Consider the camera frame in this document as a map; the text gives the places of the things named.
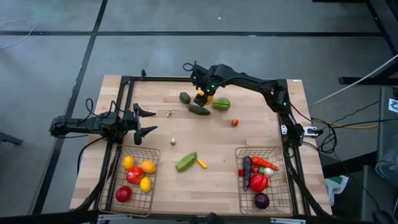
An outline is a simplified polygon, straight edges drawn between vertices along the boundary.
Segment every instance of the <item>wooden tabletop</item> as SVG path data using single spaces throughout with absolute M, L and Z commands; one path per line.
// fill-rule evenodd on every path
M 104 76 L 96 114 L 109 110 L 110 101 L 116 101 L 120 80 L 120 75 Z M 290 101 L 309 117 L 303 83 L 301 80 L 288 80 L 287 83 Z M 142 109 L 157 113 L 156 116 L 141 119 L 142 127 L 158 126 L 143 139 L 141 146 L 155 148 L 162 153 L 151 213 L 205 215 L 215 212 L 219 215 L 242 215 L 239 210 L 235 149 L 242 146 L 282 148 L 277 114 L 266 105 L 261 94 L 227 86 L 219 88 L 215 97 L 229 98 L 231 108 L 221 112 L 207 107 L 211 115 L 199 116 L 189 113 L 181 104 L 178 95 L 182 91 L 191 96 L 196 94 L 195 88 L 188 82 L 134 83 L 131 104 L 138 103 Z M 126 95 L 121 108 L 124 108 Z M 167 110 L 173 112 L 168 118 Z M 295 111 L 293 113 L 297 122 L 303 126 L 310 125 L 305 118 Z M 239 120 L 238 127 L 231 127 L 232 119 Z M 125 136 L 124 145 L 134 145 L 133 133 L 130 131 Z M 96 138 L 98 136 L 93 134 L 89 141 Z M 169 143 L 172 138 L 177 142 L 175 146 Z M 316 145 L 312 138 L 305 137 L 304 141 Z M 100 141 L 85 150 L 70 208 L 79 206 L 97 184 L 105 147 L 106 142 Z M 202 169 L 195 164 L 189 170 L 178 173 L 175 163 L 193 151 L 198 152 L 208 168 Z M 300 146 L 300 154 L 307 188 L 322 208 L 331 214 L 318 152 L 303 145 Z M 297 186 L 295 192 L 298 211 L 304 214 Z

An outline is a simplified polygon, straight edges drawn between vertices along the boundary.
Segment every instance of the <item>eggplant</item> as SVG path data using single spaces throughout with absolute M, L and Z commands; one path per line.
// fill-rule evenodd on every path
M 257 208 L 265 209 L 269 206 L 269 197 L 264 193 L 258 193 L 254 196 L 254 204 Z
M 251 176 L 251 158 L 249 156 L 245 156 L 243 158 L 243 190 L 248 191 L 250 185 L 250 176 Z

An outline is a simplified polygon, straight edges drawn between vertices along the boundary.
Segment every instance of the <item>concrete floor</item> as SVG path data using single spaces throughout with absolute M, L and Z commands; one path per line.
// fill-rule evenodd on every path
M 0 22 L 38 17 L 37 30 L 92 31 L 101 1 L 2 0 Z M 29 30 L 32 21 L 0 26 Z M 109 0 L 100 31 L 378 32 L 365 4 L 282 1 Z M 0 35 L 0 46 L 21 36 Z M 86 51 L 88 36 L 32 36 L 0 50 L 0 127 L 25 140 L 0 144 L 0 216 L 29 211 L 53 138 L 52 118 L 64 113 Z M 96 101 L 104 75 L 188 76 L 182 64 L 225 63 L 261 78 L 303 80 L 307 101 L 339 90 L 340 76 L 363 77 L 392 57 L 382 38 L 119 36 L 97 37 L 73 117 L 86 116 L 85 99 Z M 310 108 L 336 120 L 379 98 L 378 86 L 355 86 Z M 377 106 L 344 123 L 377 118 Z M 341 159 L 376 150 L 377 130 L 338 130 Z M 87 139 L 68 139 L 43 212 L 69 209 L 79 150 Z

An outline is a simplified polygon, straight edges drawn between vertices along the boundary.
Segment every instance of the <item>orange carrot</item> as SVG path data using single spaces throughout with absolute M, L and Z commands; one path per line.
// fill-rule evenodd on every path
M 268 161 L 266 161 L 264 159 L 261 159 L 258 156 L 253 156 L 253 158 L 251 158 L 251 159 L 252 159 L 253 165 L 262 166 L 262 167 L 268 167 L 268 168 L 271 168 L 271 169 L 276 170 L 276 171 L 279 170 L 279 168 L 277 166 L 275 166 L 274 164 L 272 164 L 272 163 L 270 163 L 270 162 L 268 162 Z

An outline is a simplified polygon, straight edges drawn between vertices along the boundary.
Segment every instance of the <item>wire basket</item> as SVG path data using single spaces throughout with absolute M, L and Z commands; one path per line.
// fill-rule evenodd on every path
M 151 190 L 148 193 L 144 193 L 139 184 L 130 184 L 126 180 L 127 170 L 122 166 L 123 159 L 126 156 L 132 156 L 134 158 L 134 165 L 140 166 L 141 162 L 145 160 L 149 160 L 155 163 L 156 172 L 155 174 L 147 174 L 145 173 L 145 177 L 148 177 L 152 182 Z M 114 191 L 111 207 L 109 210 L 105 210 L 106 208 L 106 199 L 108 197 L 109 186 L 112 178 L 109 178 L 105 185 L 101 194 L 101 200 L 99 203 L 99 210 L 102 212 L 109 213 L 117 213 L 117 214 L 125 214 L 132 216 L 140 216 L 146 217 L 150 214 L 150 210 L 152 207 L 152 201 L 154 198 L 154 191 L 156 185 L 156 177 L 159 172 L 159 161 L 160 161 L 160 151 L 157 149 L 149 149 L 144 147 L 135 147 L 135 146 L 122 146 L 121 156 L 119 161 L 117 162 L 117 171 L 116 171 L 116 179 L 114 182 Z M 130 200 L 127 202 L 118 202 L 116 200 L 116 191 L 122 187 L 128 186 L 132 191 L 132 196 Z
M 293 207 L 282 150 L 278 147 L 239 147 L 235 150 L 235 155 L 238 169 L 243 169 L 243 158 L 245 156 L 258 156 L 279 168 L 279 171 L 274 171 L 274 175 L 268 178 L 269 187 L 262 192 L 269 197 L 269 206 L 266 209 L 255 206 L 254 196 L 257 192 L 250 188 L 245 192 L 243 190 L 243 177 L 238 176 L 241 213 L 245 215 L 291 217 Z

